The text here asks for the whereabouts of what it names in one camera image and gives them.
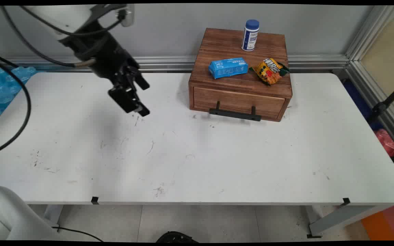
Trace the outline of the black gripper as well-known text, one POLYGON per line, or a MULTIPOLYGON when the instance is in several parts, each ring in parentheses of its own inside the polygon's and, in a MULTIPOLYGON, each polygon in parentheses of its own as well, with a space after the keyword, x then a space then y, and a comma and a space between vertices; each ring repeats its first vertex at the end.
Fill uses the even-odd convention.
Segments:
MULTIPOLYGON (((86 21, 73 35, 60 40, 70 48, 79 62, 72 67, 89 67, 98 77, 119 82, 133 83, 147 90, 150 85, 139 71, 138 63, 121 47, 109 31, 103 30, 98 20, 86 21)), ((133 88, 116 85, 108 90, 108 95, 126 112, 136 112, 145 117, 149 109, 138 98, 133 88)))

